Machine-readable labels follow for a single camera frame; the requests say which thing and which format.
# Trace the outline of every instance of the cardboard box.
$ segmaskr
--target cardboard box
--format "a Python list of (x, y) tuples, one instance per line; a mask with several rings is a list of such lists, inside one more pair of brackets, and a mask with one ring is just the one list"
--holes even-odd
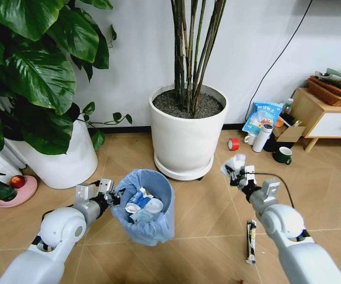
[(277, 142), (297, 142), (301, 137), (306, 126), (290, 126), (283, 125), (282, 127), (273, 128), (273, 135)]

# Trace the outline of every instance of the trash bag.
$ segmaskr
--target trash bag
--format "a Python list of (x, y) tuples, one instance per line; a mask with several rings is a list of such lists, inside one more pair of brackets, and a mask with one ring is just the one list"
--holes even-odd
[[(124, 209), (128, 200), (141, 188), (160, 199), (164, 208), (155, 214), (150, 222), (130, 222), (129, 213)], [(133, 242), (155, 246), (159, 241), (165, 243), (175, 235), (175, 194), (168, 180), (154, 170), (134, 170), (119, 182), (114, 191), (126, 189), (119, 205), (111, 209)]]

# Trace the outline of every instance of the potted plant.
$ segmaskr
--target potted plant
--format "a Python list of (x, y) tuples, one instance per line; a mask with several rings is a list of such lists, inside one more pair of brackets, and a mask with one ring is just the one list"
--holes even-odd
[(189, 35), (185, 0), (170, 1), (175, 31), (175, 81), (149, 98), (154, 156), (156, 166), (166, 176), (193, 180), (203, 177), (213, 165), (215, 148), (229, 107), (224, 94), (202, 84), (226, 0), (214, 0), (200, 54), (206, 0), (201, 3), (195, 44), (198, 0), (191, 0)]
[[(112, 8), (109, 0), (81, 1)], [(106, 38), (75, 0), (0, 0), (0, 151), (6, 142), (49, 186), (68, 188), (93, 174), (104, 135), (90, 139), (85, 122), (97, 123), (89, 120), (95, 106), (81, 112), (73, 103), (76, 78), (60, 48), (89, 81), (93, 67), (109, 67)], [(113, 118), (102, 124), (132, 122)]]

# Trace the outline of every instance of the pink plate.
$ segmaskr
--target pink plate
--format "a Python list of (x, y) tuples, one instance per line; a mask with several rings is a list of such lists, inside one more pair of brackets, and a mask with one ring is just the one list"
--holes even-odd
[(16, 189), (17, 195), (13, 200), (7, 202), (0, 200), (1, 208), (10, 208), (21, 205), (34, 195), (38, 185), (36, 179), (33, 176), (24, 176), (24, 179), (26, 183), (21, 188)]

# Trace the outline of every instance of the blue plastic bag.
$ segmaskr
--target blue plastic bag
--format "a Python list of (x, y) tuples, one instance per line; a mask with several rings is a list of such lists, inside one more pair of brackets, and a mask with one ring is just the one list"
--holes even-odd
[[(164, 208), (155, 214), (150, 222), (129, 222), (129, 213), (124, 209), (128, 200), (141, 188), (147, 189), (155, 198), (160, 199)], [(159, 241), (165, 243), (175, 236), (175, 194), (168, 180), (154, 170), (134, 170), (119, 182), (115, 191), (126, 189), (120, 205), (111, 209), (112, 215), (133, 242), (155, 246)]]
[(243, 127), (243, 131), (258, 135), (264, 124), (275, 126), (284, 104), (273, 102), (254, 102), (255, 111), (251, 113)]

